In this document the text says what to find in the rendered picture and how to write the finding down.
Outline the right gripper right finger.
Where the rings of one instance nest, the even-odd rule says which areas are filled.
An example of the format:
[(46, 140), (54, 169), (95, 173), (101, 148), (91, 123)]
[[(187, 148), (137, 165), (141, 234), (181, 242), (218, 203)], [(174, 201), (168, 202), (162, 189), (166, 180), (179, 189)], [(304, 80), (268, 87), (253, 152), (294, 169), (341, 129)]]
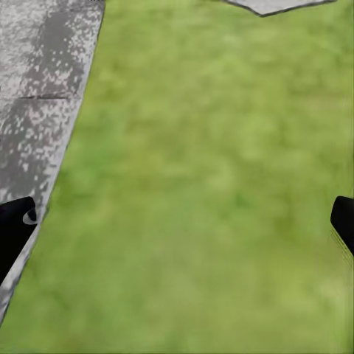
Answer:
[(354, 199), (337, 196), (330, 222), (354, 255)]

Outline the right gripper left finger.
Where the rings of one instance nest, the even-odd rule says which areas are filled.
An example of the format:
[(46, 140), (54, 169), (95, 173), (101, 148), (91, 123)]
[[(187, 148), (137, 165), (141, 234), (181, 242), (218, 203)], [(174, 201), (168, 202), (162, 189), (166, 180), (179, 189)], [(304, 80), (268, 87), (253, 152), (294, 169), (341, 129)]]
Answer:
[(49, 206), (35, 206), (33, 197), (0, 204), (0, 284), (13, 267), (39, 222), (52, 213)]

